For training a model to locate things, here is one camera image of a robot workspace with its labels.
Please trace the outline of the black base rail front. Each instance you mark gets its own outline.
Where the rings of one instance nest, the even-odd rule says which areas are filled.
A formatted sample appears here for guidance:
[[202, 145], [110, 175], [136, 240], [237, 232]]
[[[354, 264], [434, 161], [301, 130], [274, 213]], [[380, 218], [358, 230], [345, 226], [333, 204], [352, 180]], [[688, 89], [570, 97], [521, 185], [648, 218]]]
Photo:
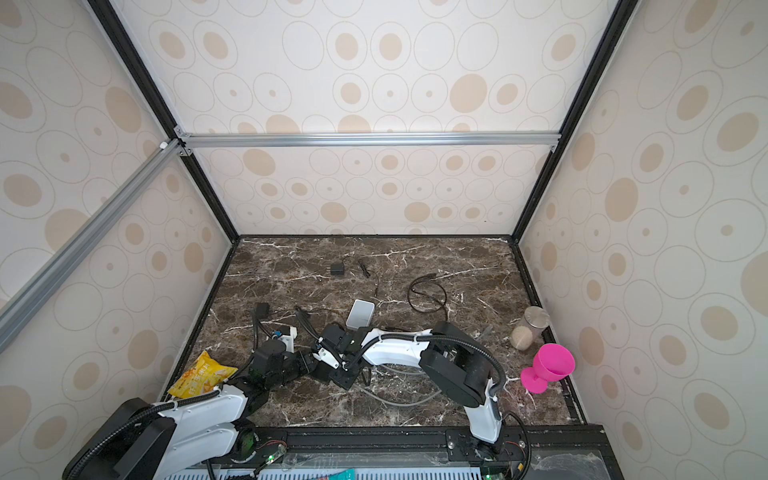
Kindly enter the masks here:
[[109, 421], [67, 467], [65, 479], [164, 478], [189, 466], [222, 458], [265, 466], [280, 447], [299, 454], [434, 454], [522, 478], [537, 449], [596, 450], [611, 479], [622, 478], [608, 437], [597, 425], [527, 427], [502, 425], [498, 438], [484, 442], [467, 426], [454, 427], [256, 427], [247, 420], [182, 422], [172, 416], [135, 416]]

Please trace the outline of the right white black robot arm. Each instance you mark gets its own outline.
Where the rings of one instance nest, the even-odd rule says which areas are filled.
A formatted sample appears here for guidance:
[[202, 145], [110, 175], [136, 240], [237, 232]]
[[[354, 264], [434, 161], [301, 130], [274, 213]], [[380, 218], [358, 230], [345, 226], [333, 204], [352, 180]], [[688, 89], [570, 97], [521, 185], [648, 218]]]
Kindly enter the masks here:
[[367, 367], [418, 367], [443, 395], [464, 407], [476, 440], [488, 445], [499, 440], [498, 393], [506, 374], [488, 349], [453, 324], [441, 321], [417, 332], [372, 327], [350, 331], [331, 324], [320, 333], [307, 311], [297, 308], [295, 317], [316, 341], [313, 356], [326, 366], [329, 380], [337, 386], [349, 390]]

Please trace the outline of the white network switch box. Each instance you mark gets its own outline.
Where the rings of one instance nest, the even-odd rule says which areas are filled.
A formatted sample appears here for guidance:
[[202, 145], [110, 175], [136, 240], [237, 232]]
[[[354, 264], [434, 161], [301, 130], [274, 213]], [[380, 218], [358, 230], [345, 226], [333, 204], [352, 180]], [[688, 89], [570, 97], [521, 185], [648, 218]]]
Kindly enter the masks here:
[[372, 302], [356, 299], [346, 319], [346, 327], [349, 330], [359, 330], [370, 326], [375, 312]]

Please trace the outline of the diagonal aluminium rail left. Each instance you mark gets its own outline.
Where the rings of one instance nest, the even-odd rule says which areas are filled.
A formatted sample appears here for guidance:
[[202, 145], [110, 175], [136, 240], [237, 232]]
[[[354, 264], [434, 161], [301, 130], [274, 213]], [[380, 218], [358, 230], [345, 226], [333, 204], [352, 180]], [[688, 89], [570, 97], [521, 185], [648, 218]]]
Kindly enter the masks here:
[[120, 220], [169, 160], [180, 155], [173, 139], [156, 150], [1, 310], [1, 349], [6, 350], [29, 321]]

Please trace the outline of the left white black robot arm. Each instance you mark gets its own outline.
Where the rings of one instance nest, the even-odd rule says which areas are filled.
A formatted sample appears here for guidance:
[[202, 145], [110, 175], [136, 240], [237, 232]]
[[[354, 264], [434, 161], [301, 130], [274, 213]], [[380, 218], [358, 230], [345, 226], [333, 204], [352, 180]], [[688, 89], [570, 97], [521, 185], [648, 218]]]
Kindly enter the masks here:
[[194, 464], [242, 449], [255, 450], [247, 417], [271, 390], [312, 373], [315, 349], [287, 350], [284, 341], [263, 342], [247, 370], [187, 399], [122, 403], [64, 468], [64, 479], [163, 479]]

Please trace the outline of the yellow snack bag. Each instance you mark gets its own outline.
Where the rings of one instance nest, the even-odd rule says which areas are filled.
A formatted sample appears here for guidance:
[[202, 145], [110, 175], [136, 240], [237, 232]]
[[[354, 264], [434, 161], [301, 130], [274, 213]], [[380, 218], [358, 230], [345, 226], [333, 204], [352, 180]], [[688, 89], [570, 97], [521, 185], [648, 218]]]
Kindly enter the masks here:
[[236, 367], [222, 365], [207, 351], [203, 351], [194, 365], [168, 389], [168, 394], [175, 399], [189, 399], [207, 394], [237, 372]]

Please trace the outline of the horizontal aluminium rail back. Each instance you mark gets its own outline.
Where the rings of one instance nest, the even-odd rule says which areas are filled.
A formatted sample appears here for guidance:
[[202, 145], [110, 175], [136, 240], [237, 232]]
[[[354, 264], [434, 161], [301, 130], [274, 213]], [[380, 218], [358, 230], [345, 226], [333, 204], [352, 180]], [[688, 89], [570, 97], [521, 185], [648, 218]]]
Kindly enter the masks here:
[[316, 150], [403, 147], [495, 147], [558, 145], [555, 131], [470, 132], [353, 132], [200, 134], [183, 132], [173, 141], [184, 151], [199, 150]]

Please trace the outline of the pink funnel cup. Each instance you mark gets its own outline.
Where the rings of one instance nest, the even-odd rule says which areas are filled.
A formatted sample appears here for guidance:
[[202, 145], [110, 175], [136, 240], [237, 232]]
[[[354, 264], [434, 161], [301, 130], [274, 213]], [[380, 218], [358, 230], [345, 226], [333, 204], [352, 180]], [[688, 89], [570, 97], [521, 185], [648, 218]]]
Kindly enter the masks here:
[[529, 393], [542, 394], [550, 383], [569, 376], [575, 366], [575, 359], [567, 348], [547, 343], [536, 353], [532, 366], [521, 372], [520, 381]]

